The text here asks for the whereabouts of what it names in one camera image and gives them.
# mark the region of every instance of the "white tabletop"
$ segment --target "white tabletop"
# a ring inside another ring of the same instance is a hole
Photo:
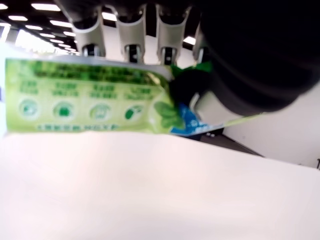
[[[169,135],[0,141],[1,240],[319,240],[316,169]]]

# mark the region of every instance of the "green snack package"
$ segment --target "green snack package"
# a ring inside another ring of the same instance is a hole
[[[169,96],[169,79],[152,66],[145,70],[106,63],[7,58],[8,131],[168,134],[173,127],[185,127]]]

